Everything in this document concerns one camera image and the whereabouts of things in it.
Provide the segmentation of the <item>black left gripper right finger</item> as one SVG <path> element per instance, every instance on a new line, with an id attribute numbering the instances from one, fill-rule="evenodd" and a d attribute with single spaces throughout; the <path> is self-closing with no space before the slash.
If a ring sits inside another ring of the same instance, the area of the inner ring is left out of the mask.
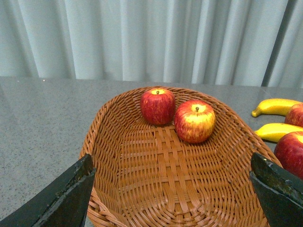
<path id="1" fill-rule="evenodd" d="M 250 180 L 271 227 L 303 225 L 303 181 L 259 153 L 251 156 Z"/>

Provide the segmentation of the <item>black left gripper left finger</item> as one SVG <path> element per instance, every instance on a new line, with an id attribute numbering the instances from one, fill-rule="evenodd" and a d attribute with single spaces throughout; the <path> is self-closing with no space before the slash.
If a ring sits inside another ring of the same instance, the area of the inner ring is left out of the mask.
<path id="1" fill-rule="evenodd" d="M 4 218 L 2 227 L 83 227 L 96 169 L 86 154 L 26 204 Z"/>

